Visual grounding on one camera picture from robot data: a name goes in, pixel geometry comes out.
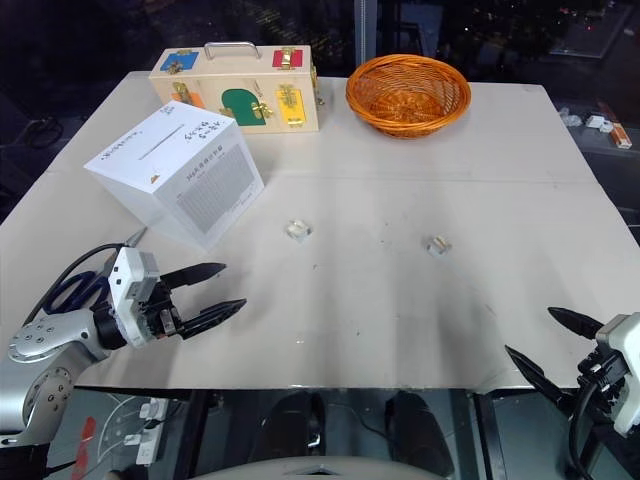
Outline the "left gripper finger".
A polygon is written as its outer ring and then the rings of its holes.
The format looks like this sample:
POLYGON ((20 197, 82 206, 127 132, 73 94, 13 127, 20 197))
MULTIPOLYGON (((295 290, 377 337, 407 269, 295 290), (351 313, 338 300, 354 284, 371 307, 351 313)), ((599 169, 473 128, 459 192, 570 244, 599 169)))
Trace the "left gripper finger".
POLYGON ((246 299, 229 300, 201 310, 198 316, 181 325, 179 335, 187 340, 215 328, 238 313, 246 303, 246 299))
POLYGON ((165 298, 169 299, 174 289, 206 281, 227 267, 224 263, 205 262, 188 266, 162 276, 165 298))

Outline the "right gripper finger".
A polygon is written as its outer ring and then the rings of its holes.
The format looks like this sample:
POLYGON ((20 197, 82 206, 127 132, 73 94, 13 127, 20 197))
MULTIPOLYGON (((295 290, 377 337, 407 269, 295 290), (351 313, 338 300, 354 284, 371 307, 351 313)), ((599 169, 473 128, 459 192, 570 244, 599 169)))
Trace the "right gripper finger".
POLYGON ((520 374, 536 391, 542 394, 563 414, 567 416, 573 414, 577 406, 577 398, 574 394, 565 392, 549 380, 543 369, 523 353, 508 345, 505 346, 505 350, 520 374))
POLYGON ((563 327, 589 340, 596 338, 603 324, 585 314, 561 307, 548 307, 548 313, 563 327))

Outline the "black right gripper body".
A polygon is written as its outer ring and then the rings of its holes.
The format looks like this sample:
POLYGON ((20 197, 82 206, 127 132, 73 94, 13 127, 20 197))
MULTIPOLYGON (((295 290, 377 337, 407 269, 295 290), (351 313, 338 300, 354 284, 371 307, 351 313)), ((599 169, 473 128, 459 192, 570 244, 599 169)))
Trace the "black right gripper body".
POLYGON ((574 414, 594 413, 611 416, 629 372, 618 350, 595 349, 578 365, 578 397, 574 414))

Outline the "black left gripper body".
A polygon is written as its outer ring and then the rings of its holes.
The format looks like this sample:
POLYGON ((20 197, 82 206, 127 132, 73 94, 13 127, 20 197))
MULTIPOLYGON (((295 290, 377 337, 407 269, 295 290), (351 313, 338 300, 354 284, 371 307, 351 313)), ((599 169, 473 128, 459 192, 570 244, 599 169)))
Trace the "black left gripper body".
POLYGON ((171 289, 162 280, 155 284, 149 298, 141 303, 141 314, 151 336, 156 339, 176 335, 182 326, 171 299, 171 289))

